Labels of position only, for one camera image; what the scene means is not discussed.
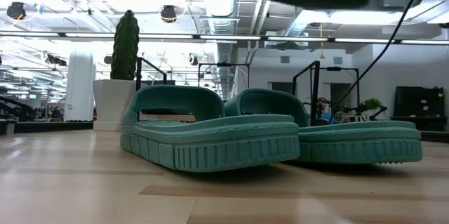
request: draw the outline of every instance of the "slide sandal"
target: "slide sandal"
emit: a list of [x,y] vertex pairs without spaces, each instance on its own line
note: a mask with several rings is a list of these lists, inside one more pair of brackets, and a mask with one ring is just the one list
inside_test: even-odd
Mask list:
[[302,162],[376,164],[418,162],[422,159],[421,133],[405,121],[367,121],[308,126],[307,111],[293,95],[281,91],[248,89],[226,104],[228,116],[288,114],[300,126]]
[[[141,110],[186,110],[196,122],[139,121]],[[206,88],[148,86],[125,112],[121,148],[170,169],[226,171],[296,159],[298,125],[286,115],[225,117],[221,98]]]

